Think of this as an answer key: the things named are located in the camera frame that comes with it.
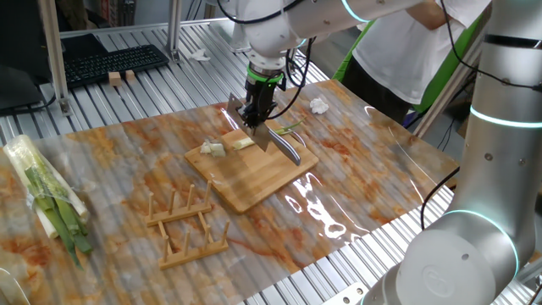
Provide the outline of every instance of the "paper scrap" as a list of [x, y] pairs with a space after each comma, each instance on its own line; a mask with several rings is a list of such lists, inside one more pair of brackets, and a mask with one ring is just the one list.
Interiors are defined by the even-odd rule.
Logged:
[[313, 114], [323, 114], [329, 109], [329, 105], [324, 103], [321, 97], [313, 99], [310, 106]]
[[209, 61], [211, 58], [205, 56], [206, 49], [200, 49], [188, 56], [188, 59], [194, 58], [197, 61]]

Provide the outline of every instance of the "keyboard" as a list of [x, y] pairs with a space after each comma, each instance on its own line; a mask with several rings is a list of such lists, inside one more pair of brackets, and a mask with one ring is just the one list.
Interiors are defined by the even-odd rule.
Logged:
[[163, 66], [168, 62], [169, 59], [157, 47], [145, 45], [64, 61], [64, 70], [68, 88], [74, 88], [107, 80], [109, 72], [138, 72]]

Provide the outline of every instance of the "knife blade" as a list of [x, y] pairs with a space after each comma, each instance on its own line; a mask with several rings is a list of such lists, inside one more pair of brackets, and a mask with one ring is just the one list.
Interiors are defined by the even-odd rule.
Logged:
[[301, 164], [301, 157], [295, 150], [295, 148], [290, 145], [290, 143], [283, 139], [281, 136], [277, 135], [276, 132], [270, 130], [265, 124], [260, 124], [256, 129], [249, 128], [245, 125], [241, 114], [239, 113], [240, 109], [243, 109], [244, 104], [232, 94], [230, 94], [230, 100], [228, 101], [228, 107], [226, 111], [230, 117], [234, 120], [237, 126], [245, 131], [245, 133], [265, 152], [268, 149], [268, 144], [270, 141], [295, 165], [299, 166]]

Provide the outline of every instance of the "wooden cutting board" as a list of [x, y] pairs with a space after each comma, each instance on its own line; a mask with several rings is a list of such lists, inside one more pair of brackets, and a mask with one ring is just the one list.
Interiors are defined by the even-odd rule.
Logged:
[[[269, 127], [275, 129], [275, 124], [270, 122]], [[226, 150], [223, 158], [200, 154], [200, 147], [185, 154], [190, 165], [213, 182], [213, 189], [238, 214], [273, 195], [318, 162], [318, 158], [292, 136], [284, 136], [284, 139], [299, 153], [300, 166], [293, 164], [272, 142], [266, 152], [257, 145], [234, 150], [233, 143], [245, 137], [242, 130], [222, 136]]]

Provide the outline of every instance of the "plastic bag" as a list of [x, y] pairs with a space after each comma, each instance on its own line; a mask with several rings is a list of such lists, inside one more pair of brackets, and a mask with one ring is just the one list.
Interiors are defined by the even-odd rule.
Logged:
[[49, 238], [55, 238], [58, 233], [40, 207], [35, 205], [37, 197], [53, 197], [69, 203], [81, 221], [86, 224], [90, 216], [86, 205], [77, 197], [62, 175], [43, 157], [28, 136], [15, 137], [3, 150], [26, 189], [26, 205], [36, 211]]

